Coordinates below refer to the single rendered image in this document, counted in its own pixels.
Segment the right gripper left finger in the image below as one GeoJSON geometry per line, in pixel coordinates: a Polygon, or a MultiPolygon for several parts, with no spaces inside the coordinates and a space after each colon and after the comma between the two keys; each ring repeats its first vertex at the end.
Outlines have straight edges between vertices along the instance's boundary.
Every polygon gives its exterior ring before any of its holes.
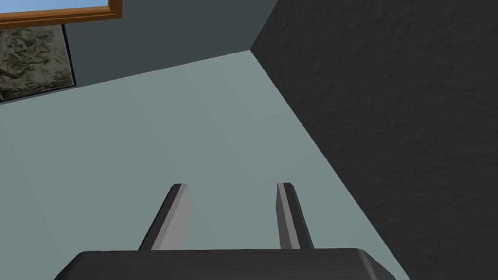
{"type": "Polygon", "coordinates": [[[191,216],[187,184],[173,184],[139,250],[183,250],[191,216]]]}

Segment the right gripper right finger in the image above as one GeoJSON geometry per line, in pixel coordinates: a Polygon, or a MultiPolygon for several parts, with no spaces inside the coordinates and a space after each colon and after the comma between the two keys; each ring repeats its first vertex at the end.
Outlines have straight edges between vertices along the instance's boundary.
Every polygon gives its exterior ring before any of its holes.
{"type": "Polygon", "coordinates": [[[281,249],[313,249],[314,245],[295,187],[277,184],[276,217],[281,249]]]}

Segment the black framed floral picture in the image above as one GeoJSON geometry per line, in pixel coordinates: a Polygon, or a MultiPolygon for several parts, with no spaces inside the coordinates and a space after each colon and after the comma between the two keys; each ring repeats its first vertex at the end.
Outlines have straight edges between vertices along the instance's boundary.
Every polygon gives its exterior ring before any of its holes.
{"type": "Polygon", "coordinates": [[[65,25],[0,30],[0,103],[76,85],[65,25]]]}

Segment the wooden framed window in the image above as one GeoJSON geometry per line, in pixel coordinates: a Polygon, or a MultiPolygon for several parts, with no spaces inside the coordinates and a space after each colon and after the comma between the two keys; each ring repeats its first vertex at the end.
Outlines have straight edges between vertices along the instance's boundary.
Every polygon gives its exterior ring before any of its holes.
{"type": "Polygon", "coordinates": [[[60,25],[122,18],[123,0],[107,6],[0,13],[0,30],[60,25]]]}

